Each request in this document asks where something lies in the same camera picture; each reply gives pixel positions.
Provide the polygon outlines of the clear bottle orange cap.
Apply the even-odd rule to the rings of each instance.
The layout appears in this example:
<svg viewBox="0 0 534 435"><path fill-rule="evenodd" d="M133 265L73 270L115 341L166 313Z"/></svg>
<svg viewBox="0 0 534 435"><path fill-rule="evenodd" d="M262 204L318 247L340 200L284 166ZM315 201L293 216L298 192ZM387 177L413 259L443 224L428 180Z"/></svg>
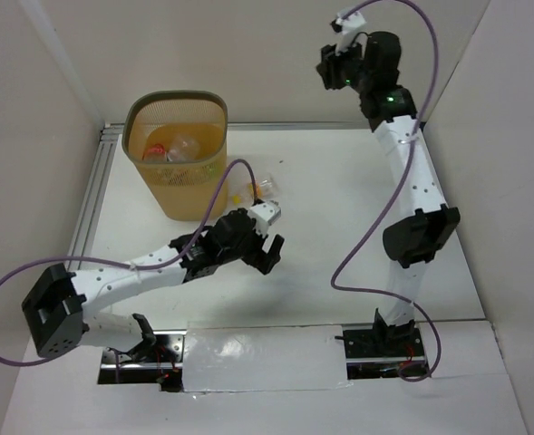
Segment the clear bottle orange cap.
<svg viewBox="0 0 534 435"><path fill-rule="evenodd" d="M267 173L258 176L254 182L239 183L230 194L230 199L235 206L251 204L255 198L262 200L274 198L277 190L274 177Z"/></svg>

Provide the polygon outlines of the green plastic bottle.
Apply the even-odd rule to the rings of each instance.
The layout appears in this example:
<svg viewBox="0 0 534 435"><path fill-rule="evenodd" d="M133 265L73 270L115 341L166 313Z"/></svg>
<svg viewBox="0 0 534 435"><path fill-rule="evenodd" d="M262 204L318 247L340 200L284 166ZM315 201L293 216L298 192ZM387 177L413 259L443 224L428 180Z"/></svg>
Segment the green plastic bottle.
<svg viewBox="0 0 534 435"><path fill-rule="evenodd" d="M210 180L219 177L222 174L222 166L220 163L212 163L202 168L202 175L204 179Z"/></svg>

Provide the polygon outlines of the red cap cola bottle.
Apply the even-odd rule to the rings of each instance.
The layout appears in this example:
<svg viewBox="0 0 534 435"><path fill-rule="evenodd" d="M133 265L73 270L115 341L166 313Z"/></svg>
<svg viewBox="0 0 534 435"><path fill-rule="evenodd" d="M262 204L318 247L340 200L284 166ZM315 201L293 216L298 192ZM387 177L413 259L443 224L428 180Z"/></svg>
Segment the red cap cola bottle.
<svg viewBox="0 0 534 435"><path fill-rule="evenodd" d="M161 143L155 143L143 152L142 160L153 163L168 162L168 152Z"/></svg>

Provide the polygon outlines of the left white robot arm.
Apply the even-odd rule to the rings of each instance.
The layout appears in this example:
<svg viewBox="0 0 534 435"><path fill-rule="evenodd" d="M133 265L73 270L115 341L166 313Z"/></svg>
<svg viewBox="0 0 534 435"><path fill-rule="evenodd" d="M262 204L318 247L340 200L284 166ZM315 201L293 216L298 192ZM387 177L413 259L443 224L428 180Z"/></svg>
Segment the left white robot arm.
<svg viewBox="0 0 534 435"><path fill-rule="evenodd" d="M269 274L280 260L284 239L275 236L268 251L263 245L280 216L278 204L258 202L227 213L200 237L178 237L120 267L78 272L62 263L47 267L22 302L37 355L53 359L82 345L110 348L136 362L148 360L157 338L146 317L110 314L107 307L211 276L238 260Z"/></svg>

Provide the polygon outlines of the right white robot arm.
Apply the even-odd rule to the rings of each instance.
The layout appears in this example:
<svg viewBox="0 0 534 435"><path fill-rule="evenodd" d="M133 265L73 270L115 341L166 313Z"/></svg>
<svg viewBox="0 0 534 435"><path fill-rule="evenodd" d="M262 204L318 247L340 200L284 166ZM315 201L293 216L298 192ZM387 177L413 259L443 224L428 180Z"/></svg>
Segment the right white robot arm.
<svg viewBox="0 0 534 435"><path fill-rule="evenodd" d="M388 290L396 301L374 315L372 344L382 355L394 354L414 328L413 302L428 264L458 226L461 215L447 205L435 183L411 93L398 83L399 38L389 32L368 34L366 42L341 49L326 45L316 67L327 90L350 87L389 161L399 193L399 217L384 229L390 258Z"/></svg>

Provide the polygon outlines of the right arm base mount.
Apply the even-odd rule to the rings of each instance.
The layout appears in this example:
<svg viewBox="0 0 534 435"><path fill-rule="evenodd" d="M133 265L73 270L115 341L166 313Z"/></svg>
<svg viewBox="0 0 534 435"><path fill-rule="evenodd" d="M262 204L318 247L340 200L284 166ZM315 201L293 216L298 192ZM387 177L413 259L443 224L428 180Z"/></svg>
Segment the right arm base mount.
<svg viewBox="0 0 534 435"><path fill-rule="evenodd" d="M403 377L416 381L428 375L429 364L414 320L389 325L376 310L370 326L344 327L335 340L344 347L348 380Z"/></svg>

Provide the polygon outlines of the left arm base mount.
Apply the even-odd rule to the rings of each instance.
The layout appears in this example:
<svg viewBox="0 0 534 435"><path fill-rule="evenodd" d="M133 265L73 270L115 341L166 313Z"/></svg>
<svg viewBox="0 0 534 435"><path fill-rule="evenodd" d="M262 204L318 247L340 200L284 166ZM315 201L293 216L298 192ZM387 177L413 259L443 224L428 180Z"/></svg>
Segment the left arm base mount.
<svg viewBox="0 0 534 435"><path fill-rule="evenodd" d="M142 314L134 314L141 341L128 352L105 348L99 385L157 384L162 392L183 392L185 330L154 331Z"/></svg>

